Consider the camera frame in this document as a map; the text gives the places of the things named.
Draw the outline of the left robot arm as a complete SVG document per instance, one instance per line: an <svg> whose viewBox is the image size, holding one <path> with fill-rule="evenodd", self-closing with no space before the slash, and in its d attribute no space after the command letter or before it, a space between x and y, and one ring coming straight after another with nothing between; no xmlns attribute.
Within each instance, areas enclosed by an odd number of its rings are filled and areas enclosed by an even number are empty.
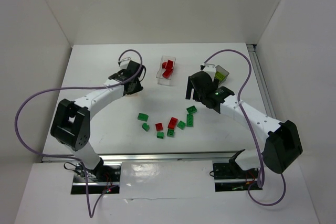
<svg viewBox="0 0 336 224"><path fill-rule="evenodd" d="M89 143L90 122L113 101L142 91L140 77L145 73L144 65L128 60L120 71L106 80L102 89L96 89L73 101L63 99L57 106L51 136L66 146L75 158L80 159L95 177L107 173L108 168Z"/></svg>

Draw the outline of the dark smoked plastic container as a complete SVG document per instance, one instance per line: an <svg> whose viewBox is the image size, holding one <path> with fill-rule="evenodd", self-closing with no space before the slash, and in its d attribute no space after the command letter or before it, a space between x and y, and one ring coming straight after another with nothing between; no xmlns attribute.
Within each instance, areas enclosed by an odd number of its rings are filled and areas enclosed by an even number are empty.
<svg viewBox="0 0 336 224"><path fill-rule="evenodd" d="M220 65L216 66L215 79L218 80L218 83L221 84L226 81L229 76L229 72L221 67Z"/></svg>

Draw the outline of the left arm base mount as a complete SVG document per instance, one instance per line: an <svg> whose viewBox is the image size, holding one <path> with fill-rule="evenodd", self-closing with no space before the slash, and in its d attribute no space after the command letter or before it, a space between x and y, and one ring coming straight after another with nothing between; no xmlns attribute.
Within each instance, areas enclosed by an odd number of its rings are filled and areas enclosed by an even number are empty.
<svg viewBox="0 0 336 224"><path fill-rule="evenodd" d="M86 181L83 167L80 163L65 162L64 169L74 173L71 187L72 195L86 193ZM120 192L121 166L105 166L102 173L97 176L92 171L87 171L89 194L118 194Z"/></svg>

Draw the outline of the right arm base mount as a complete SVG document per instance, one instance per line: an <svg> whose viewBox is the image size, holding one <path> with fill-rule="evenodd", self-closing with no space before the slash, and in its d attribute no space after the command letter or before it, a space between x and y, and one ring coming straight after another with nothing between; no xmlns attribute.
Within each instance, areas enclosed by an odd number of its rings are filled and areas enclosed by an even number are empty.
<svg viewBox="0 0 336 224"><path fill-rule="evenodd" d="M230 163L213 163L213 169L209 172L214 179L216 192L260 190L257 186L259 169L241 170Z"/></svg>

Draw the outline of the red long lego brick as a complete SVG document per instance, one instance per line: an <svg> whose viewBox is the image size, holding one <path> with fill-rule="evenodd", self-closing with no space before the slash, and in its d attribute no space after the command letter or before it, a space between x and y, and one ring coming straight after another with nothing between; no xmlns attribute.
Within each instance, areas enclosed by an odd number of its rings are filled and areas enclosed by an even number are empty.
<svg viewBox="0 0 336 224"><path fill-rule="evenodd" d="M165 78L165 79L169 79L171 77L172 73L173 73L173 69L165 70L162 73L162 77Z"/></svg>

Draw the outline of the green notched lego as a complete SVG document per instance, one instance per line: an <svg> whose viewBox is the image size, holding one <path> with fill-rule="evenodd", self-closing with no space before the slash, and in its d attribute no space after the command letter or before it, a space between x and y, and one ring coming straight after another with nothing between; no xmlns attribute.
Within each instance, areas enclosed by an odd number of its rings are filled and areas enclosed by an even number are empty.
<svg viewBox="0 0 336 224"><path fill-rule="evenodd" d="M150 126L149 126L147 123L143 123L143 124L142 124L142 128L143 128L146 132L148 132L148 131L150 130Z"/></svg>

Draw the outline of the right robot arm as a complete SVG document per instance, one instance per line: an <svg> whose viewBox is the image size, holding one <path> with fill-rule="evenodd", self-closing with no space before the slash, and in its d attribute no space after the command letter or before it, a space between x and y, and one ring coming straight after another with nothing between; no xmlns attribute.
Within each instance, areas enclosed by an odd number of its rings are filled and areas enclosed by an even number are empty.
<svg viewBox="0 0 336 224"><path fill-rule="evenodd" d="M293 122L273 119L239 101L232 90L220 87L204 71L188 77L186 98L199 101L249 129L244 116L247 115L257 140L264 143L260 148L262 161L276 174L283 173L303 152L297 126Z"/></svg>

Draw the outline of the clear plastic container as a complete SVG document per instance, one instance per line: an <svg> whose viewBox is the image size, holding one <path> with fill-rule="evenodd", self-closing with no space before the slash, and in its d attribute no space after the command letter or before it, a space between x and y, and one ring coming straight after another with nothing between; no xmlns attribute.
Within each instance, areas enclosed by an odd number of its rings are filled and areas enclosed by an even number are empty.
<svg viewBox="0 0 336 224"><path fill-rule="evenodd" d="M172 75L174 73L176 58L170 56L162 56L159 70L156 74L157 83L162 86L170 86Z"/></svg>

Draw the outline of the yellow-green long lego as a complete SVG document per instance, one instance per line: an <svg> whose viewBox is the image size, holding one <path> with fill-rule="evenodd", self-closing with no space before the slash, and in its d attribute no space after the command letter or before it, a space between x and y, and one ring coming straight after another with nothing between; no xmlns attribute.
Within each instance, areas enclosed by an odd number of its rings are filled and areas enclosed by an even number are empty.
<svg viewBox="0 0 336 224"><path fill-rule="evenodd" d="M221 72L217 71L215 73L215 79L219 80L220 82L224 81L226 76L222 74Z"/></svg>

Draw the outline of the wooden box container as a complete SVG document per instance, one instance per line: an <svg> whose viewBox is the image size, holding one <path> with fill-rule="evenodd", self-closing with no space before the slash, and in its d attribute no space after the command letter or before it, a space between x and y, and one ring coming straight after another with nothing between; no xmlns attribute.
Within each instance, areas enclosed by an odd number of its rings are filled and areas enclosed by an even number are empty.
<svg viewBox="0 0 336 224"><path fill-rule="evenodd" d="M137 97L139 94L138 93L134 93L134 94L129 94L128 97L133 98L133 97Z"/></svg>

